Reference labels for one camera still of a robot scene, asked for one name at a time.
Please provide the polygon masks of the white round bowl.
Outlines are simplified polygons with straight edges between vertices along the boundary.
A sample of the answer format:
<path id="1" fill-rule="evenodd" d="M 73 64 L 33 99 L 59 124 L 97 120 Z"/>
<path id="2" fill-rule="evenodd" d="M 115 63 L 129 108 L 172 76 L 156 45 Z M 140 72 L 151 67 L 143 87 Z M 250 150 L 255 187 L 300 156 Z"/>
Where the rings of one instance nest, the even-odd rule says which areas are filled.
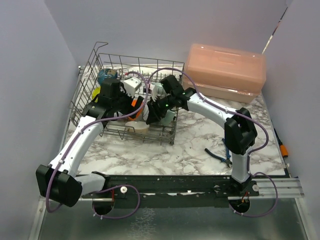
<path id="1" fill-rule="evenodd" d="M 137 104 L 137 101 L 138 101 L 138 99 L 136 98 L 136 99 L 134 99 L 133 101 L 132 101 L 132 106 L 133 107 L 135 107 L 136 106 L 136 104 Z M 138 111 L 137 113 L 136 113 L 136 115 L 135 116 L 130 116 L 130 119 L 132 120 L 132 121 L 134 121 L 139 115 L 141 114 L 141 110 L 140 111 Z"/>

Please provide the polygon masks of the celadon green bowl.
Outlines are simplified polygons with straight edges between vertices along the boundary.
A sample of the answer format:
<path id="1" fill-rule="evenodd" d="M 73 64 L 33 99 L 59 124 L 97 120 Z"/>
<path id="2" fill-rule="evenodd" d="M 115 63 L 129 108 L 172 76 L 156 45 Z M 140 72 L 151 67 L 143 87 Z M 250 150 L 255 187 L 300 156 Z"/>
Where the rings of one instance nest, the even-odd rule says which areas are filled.
<path id="1" fill-rule="evenodd" d="M 166 112 L 164 118 L 162 118 L 159 123 L 162 126 L 168 126 L 173 121 L 175 116 L 176 116 L 176 112 L 175 111 L 168 110 Z"/>

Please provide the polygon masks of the beige patterned bowl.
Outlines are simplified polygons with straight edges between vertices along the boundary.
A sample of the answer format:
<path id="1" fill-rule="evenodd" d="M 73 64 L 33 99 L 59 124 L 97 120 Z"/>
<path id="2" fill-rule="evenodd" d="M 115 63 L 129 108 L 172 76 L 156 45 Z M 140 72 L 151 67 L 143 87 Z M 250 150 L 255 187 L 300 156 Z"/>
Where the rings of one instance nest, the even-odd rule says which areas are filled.
<path id="1" fill-rule="evenodd" d="M 150 125 L 146 124 L 144 121 L 128 121 L 125 124 L 125 130 L 130 133 L 136 134 L 147 134 Z"/>

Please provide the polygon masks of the yellow-green bowl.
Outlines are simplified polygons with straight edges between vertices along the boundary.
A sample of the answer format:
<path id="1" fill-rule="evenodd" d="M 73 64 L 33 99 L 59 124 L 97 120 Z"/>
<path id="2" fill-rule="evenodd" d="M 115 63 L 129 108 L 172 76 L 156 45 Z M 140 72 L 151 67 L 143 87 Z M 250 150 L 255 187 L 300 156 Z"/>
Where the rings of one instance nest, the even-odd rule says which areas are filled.
<path id="1" fill-rule="evenodd" d="M 101 90 L 101 87 L 97 87 L 93 90 L 92 92 L 92 96 L 91 96 L 91 99 L 94 101 L 94 102 L 97 102 L 98 101 L 98 94 L 100 93 L 100 90 Z"/>

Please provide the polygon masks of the dark brown bowl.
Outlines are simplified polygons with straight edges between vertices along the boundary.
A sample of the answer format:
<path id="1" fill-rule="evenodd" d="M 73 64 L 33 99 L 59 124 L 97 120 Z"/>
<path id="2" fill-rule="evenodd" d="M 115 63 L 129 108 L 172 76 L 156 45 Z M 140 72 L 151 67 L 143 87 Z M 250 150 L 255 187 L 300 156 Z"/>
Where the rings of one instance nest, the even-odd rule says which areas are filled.
<path id="1" fill-rule="evenodd" d="M 118 78 L 118 73 L 116 70 L 111 68 L 103 68 L 98 72 L 96 80 L 98 84 L 101 85 L 104 79 L 117 79 L 117 78 Z"/>

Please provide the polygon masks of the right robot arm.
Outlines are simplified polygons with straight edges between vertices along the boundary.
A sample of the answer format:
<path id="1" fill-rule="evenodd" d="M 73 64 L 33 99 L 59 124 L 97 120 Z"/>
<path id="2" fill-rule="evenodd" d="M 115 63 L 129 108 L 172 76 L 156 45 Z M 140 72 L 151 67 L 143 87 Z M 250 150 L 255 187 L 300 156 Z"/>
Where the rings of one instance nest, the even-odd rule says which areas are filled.
<path id="1" fill-rule="evenodd" d="M 234 110 L 205 99 L 194 88 L 184 89 L 175 76 L 169 75 L 160 81 L 166 96 L 150 99 L 143 109 L 143 119 L 148 125 L 158 123 L 169 110 L 182 108 L 200 114 L 224 129 L 224 143 L 231 153 L 232 171 L 230 191 L 240 196 L 248 189 L 251 181 L 249 173 L 249 152 L 258 135 L 246 108 Z"/>

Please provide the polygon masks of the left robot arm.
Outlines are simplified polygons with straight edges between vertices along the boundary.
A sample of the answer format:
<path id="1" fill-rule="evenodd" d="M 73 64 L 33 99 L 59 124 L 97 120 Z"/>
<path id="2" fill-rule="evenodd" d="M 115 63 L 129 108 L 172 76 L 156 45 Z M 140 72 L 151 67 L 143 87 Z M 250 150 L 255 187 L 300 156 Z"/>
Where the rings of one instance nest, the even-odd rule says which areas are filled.
<path id="1" fill-rule="evenodd" d="M 81 196 L 95 193 L 106 197 L 111 190 L 107 177 L 98 172 L 77 176 L 77 171 L 88 149 L 108 122 L 135 116 L 143 108 L 145 99 L 135 98 L 142 81 L 136 77 L 124 80 L 105 78 L 99 92 L 83 108 L 76 130 L 48 164 L 36 170 L 36 180 L 45 204 L 55 201 L 74 206 Z"/>

